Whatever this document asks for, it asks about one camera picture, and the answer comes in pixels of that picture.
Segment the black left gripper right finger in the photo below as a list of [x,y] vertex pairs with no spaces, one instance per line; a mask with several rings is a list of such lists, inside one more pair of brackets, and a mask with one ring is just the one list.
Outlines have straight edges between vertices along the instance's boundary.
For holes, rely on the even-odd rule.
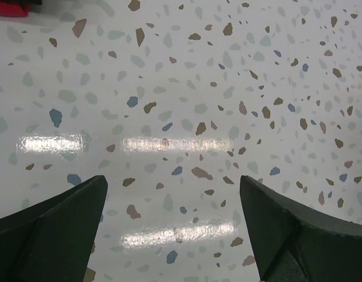
[[362,225],[250,176],[240,178],[240,199],[260,281],[362,281]]

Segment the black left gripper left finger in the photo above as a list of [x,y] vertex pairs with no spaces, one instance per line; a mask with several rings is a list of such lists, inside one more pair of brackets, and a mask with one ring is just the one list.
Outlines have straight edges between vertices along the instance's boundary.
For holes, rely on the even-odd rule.
[[104,176],[0,219],[0,281],[83,281],[108,191]]

